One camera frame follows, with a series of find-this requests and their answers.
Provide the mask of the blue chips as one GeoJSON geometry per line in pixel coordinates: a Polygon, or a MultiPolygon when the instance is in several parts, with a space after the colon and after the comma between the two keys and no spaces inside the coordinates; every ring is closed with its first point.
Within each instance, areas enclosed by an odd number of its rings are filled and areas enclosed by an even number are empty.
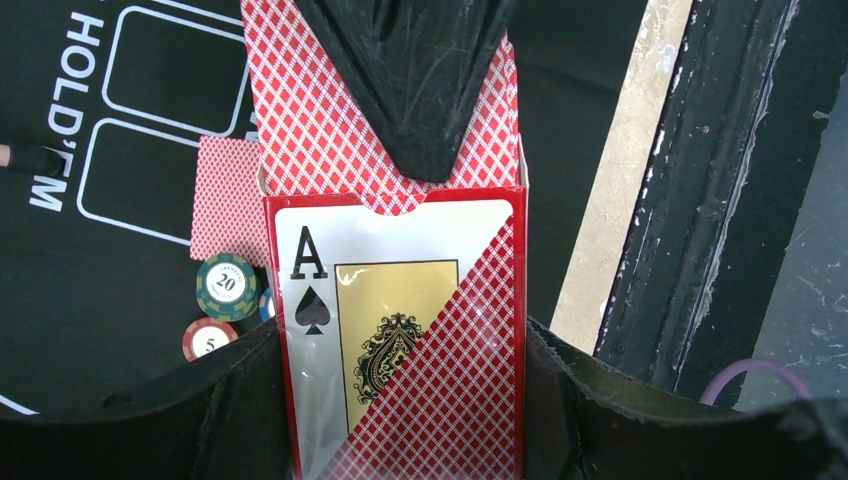
{"type": "Polygon", "coordinates": [[[259,298],[258,311],[262,322],[269,321],[276,316],[274,306],[274,295],[271,288],[266,288],[259,298]]]}

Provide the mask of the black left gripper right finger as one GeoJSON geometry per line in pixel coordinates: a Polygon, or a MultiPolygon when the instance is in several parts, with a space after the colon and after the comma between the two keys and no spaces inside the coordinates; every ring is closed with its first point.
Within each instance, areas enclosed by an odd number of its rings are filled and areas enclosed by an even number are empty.
{"type": "Polygon", "coordinates": [[[847,404],[759,412],[707,406],[642,383],[527,322],[529,479],[843,479],[847,404]]]}

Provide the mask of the red chips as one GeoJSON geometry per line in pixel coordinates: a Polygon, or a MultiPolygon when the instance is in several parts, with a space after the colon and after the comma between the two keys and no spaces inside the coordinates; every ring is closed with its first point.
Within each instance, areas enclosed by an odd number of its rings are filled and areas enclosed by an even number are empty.
{"type": "Polygon", "coordinates": [[[193,321],[184,331],[182,351],[192,362],[216,349],[234,342],[238,332],[229,323],[204,317],[193,321]]]}

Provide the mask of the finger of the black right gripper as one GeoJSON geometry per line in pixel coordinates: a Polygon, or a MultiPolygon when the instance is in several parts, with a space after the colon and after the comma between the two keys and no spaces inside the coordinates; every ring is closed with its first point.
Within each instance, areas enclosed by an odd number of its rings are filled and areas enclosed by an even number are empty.
{"type": "Polygon", "coordinates": [[[399,172],[444,183],[512,1],[300,1],[399,172]]]}

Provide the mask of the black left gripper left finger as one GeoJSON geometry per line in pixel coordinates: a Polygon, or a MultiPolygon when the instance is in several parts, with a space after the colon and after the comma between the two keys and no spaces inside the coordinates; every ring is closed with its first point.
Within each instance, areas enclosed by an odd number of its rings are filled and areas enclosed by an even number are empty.
{"type": "Polygon", "coordinates": [[[281,345],[266,322],[93,410],[1,422],[4,479],[288,479],[281,345]]]}

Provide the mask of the green chips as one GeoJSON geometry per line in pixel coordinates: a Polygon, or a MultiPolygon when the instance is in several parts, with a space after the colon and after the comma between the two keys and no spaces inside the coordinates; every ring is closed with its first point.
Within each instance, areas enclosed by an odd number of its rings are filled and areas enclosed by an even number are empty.
{"type": "Polygon", "coordinates": [[[199,267],[195,296],[201,310],[214,320],[238,322],[259,305],[259,282],[253,267],[240,255],[219,253],[199,267]]]}

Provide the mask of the red-backed playing card deck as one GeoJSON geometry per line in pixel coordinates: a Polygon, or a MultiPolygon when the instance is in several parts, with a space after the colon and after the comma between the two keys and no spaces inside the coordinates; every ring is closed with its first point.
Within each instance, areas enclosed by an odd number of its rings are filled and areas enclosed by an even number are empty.
{"type": "Polygon", "coordinates": [[[518,81],[509,40],[491,61],[456,164],[439,184],[398,171],[294,2],[244,1],[241,11],[271,195],[352,194],[380,214],[400,215],[432,190],[519,184],[518,81]]]}

